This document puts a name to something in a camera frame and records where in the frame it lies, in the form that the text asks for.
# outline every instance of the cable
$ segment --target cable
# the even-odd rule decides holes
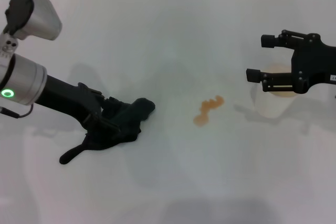
[[[11,111],[11,110],[6,109],[4,107],[0,107],[0,114],[8,115],[12,118],[25,118],[26,116],[31,114],[31,112],[33,111],[33,108],[34,108],[34,105],[32,104],[30,106],[30,110],[28,111],[28,113],[23,114],[23,115],[19,115],[18,113],[15,113],[14,111]]]
[[[32,104],[30,106],[30,110],[28,111],[28,113],[24,114],[24,115],[20,115],[18,118],[25,118],[26,116],[30,115],[31,112],[33,111],[33,108],[34,108],[34,104]]]

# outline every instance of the paper cup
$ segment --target paper cup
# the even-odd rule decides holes
[[[264,72],[286,73],[291,72],[290,66],[273,64]],[[278,118],[293,103],[297,94],[294,92],[263,92],[262,85],[259,84],[255,97],[255,110],[266,118]]]

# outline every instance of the liquid stain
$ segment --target liquid stain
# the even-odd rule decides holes
[[[198,127],[202,127],[209,122],[208,113],[210,110],[214,110],[224,104],[224,99],[220,95],[216,95],[216,100],[210,99],[209,101],[205,100],[202,102],[200,108],[201,114],[194,118],[194,124]]]

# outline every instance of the green indicator light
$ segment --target green indicator light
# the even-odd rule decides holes
[[[14,96],[14,92],[10,89],[4,89],[3,91],[1,91],[1,94],[4,96],[4,97],[13,97]]]

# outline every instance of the white table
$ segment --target white table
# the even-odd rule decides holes
[[[262,34],[314,32],[336,45],[336,0],[51,1],[61,35],[29,37],[17,53],[156,110],[138,141],[65,166],[59,157],[85,136],[76,120],[38,105],[27,119],[0,116],[0,223],[335,222],[336,87],[317,85],[266,120],[245,70],[290,62],[291,50],[261,48]],[[196,127],[215,95],[225,104]]]

